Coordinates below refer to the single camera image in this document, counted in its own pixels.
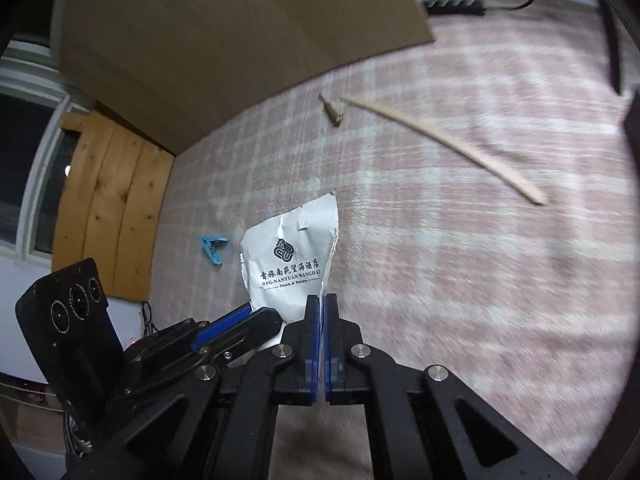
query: silver bolt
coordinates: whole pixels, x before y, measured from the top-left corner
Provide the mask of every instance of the silver bolt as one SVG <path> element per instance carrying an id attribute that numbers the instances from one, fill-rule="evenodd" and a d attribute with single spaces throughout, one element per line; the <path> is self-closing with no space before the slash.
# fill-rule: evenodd
<path id="1" fill-rule="evenodd" d="M 198 366 L 195 375 L 199 381 L 209 381 L 216 376 L 216 369 L 211 365 Z"/>
<path id="2" fill-rule="evenodd" d="M 427 368 L 427 375 L 434 381 L 440 382 L 449 377 L 449 370 L 442 365 L 431 365 Z"/>
<path id="3" fill-rule="evenodd" d="M 276 357 L 279 357 L 280 359 L 284 359 L 285 357 L 289 357 L 291 355 L 291 353 L 293 352 L 293 348 L 291 348 L 289 345 L 279 344 L 274 346 L 271 352 Z"/>
<path id="4" fill-rule="evenodd" d="M 358 359 L 364 359 L 365 357 L 369 357 L 371 355 L 371 348 L 360 343 L 351 347 L 351 353 Z"/>

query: camera lens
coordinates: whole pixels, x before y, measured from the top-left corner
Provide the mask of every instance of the camera lens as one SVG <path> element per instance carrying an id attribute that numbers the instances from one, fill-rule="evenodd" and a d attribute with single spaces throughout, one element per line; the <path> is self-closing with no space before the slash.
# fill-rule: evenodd
<path id="1" fill-rule="evenodd" d="M 98 283 L 98 280 L 96 280 L 95 278 L 89 279 L 89 296 L 91 296 L 91 299 L 96 303 L 100 301 L 100 298 L 102 297 L 102 289 L 100 288 L 100 283 Z"/>
<path id="2" fill-rule="evenodd" d="M 69 303 L 71 304 L 71 310 L 78 316 L 79 319 L 86 319 L 89 315 L 89 300 L 86 297 L 84 288 L 77 283 L 71 285 L 69 290 Z"/>
<path id="3" fill-rule="evenodd" d="M 61 301 L 54 301 L 51 304 L 51 320 L 58 332 L 65 334 L 69 330 L 69 313 Z"/>

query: window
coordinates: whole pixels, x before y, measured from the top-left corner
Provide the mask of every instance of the window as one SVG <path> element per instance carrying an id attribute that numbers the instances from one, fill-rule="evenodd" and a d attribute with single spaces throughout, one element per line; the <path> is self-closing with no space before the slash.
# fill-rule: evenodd
<path id="1" fill-rule="evenodd" d="M 44 266 L 79 139 L 60 122 L 94 106 L 55 67 L 41 44 L 13 40 L 0 57 L 0 254 Z"/>

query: white paper bag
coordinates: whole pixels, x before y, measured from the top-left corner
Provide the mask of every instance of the white paper bag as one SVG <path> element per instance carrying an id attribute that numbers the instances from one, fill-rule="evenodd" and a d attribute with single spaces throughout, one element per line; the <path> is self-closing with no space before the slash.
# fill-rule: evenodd
<path id="1" fill-rule="evenodd" d="M 240 261 L 252 309 L 270 306 L 287 323 L 303 319 L 307 295 L 322 295 L 337 241 L 333 193 L 250 228 Z"/>

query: white wall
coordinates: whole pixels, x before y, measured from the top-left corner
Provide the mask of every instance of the white wall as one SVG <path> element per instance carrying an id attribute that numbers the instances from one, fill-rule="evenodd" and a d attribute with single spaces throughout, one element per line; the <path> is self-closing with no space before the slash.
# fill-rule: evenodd
<path id="1" fill-rule="evenodd" d="M 0 256 L 0 372 L 46 383 L 15 319 L 15 302 L 49 269 Z M 107 310 L 122 346 L 142 336 L 140 304 L 109 298 Z"/>

